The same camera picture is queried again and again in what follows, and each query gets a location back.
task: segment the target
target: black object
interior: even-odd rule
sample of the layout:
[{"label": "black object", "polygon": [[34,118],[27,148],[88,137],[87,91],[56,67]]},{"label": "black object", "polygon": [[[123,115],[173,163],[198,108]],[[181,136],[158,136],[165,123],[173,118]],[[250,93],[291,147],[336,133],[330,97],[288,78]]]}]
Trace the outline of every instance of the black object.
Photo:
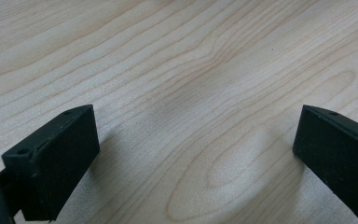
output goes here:
[{"label": "black object", "polygon": [[358,217],[358,123],[304,105],[293,152]]},{"label": "black object", "polygon": [[0,223],[55,220],[100,151],[92,105],[61,113],[2,155]]}]

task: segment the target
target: small hole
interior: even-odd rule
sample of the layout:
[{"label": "small hole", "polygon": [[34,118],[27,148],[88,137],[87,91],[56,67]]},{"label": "small hole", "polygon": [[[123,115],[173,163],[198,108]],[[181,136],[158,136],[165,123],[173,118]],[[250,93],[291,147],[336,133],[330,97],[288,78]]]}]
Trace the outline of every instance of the small hole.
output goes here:
[{"label": "small hole", "polygon": [[17,151],[17,154],[23,155],[23,154],[28,153],[29,150],[30,150],[30,149],[28,149],[28,148],[22,148],[22,149],[20,149],[20,150]]}]

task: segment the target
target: screw hole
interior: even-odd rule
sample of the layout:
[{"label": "screw hole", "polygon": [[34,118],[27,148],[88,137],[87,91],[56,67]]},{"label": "screw hole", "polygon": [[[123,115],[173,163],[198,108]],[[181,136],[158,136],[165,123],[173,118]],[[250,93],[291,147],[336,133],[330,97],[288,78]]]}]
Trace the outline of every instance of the screw hole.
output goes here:
[{"label": "screw hole", "polygon": [[28,153],[29,151],[30,151],[30,149],[28,149],[28,148],[22,148],[22,149],[17,151],[17,154],[23,155],[23,154]]}]

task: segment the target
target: table surface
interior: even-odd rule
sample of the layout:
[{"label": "table surface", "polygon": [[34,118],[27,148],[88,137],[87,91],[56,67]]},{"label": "table surface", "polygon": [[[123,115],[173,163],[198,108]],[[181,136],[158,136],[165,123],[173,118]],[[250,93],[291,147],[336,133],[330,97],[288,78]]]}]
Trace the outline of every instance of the table surface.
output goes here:
[{"label": "table surface", "polygon": [[358,1],[1,0],[0,156],[86,104],[56,223],[358,223],[292,153],[302,105],[358,121]]}]

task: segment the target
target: wooden table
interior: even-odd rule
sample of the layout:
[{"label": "wooden table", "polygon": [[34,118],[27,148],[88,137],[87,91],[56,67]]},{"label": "wooden table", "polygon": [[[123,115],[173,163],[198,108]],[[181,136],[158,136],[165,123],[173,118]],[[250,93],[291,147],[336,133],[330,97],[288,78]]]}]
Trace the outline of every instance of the wooden table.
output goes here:
[{"label": "wooden table", "polygon": [[0,1],[0,156],[86,104],[56,223],[358,223],[291,151],[303,104],[358,121],[358,1]]}]

